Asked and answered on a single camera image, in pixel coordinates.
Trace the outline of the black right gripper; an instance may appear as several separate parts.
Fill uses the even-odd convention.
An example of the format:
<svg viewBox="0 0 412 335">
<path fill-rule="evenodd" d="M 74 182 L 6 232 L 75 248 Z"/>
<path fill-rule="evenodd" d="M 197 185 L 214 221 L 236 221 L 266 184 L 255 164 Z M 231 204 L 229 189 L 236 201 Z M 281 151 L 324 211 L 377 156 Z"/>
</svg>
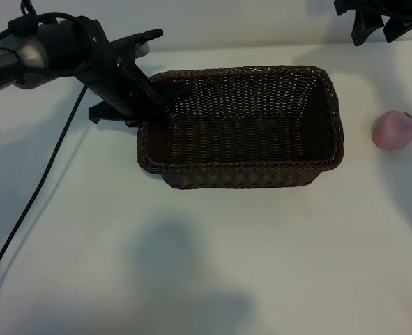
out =
<svg viewBox="0 0 412 335">
<path fill-rule="evenodd" d="M 412 0 L 335 0 L 334 6 L 338 15 L 355 11 L 351 32 L 355 46 L 362 45 L 374 31 L 383 27 L 380 15 L 391 17 L 383 28 L 388 43 L 412 30 L 412 19 L 395 18 L 412 17 Z"/>
</svg>

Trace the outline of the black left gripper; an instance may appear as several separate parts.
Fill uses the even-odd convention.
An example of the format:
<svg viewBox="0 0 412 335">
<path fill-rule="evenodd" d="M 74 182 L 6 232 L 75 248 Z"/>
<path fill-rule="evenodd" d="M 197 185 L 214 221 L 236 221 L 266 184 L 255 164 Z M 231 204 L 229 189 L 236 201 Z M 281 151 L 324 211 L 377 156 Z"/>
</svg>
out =
<svg viewBox="0 0 412 335">
<path fill-rule="evenodd" d="M 89 108 L 90 121 L 119 121 L 128 128 L 164 122 L 164 106 L 189 97 L 189 84 L 165 83 L 159 89 L 136 65 L 137 58 L 148 54 L 148 42 L 163 35 L 162 29 L 110 42 L 99 21 L 80 17 L 80 22 L 85 35 L 81 40 L 92 62 L 76 78 L 102 99 Z"/>
</svg>

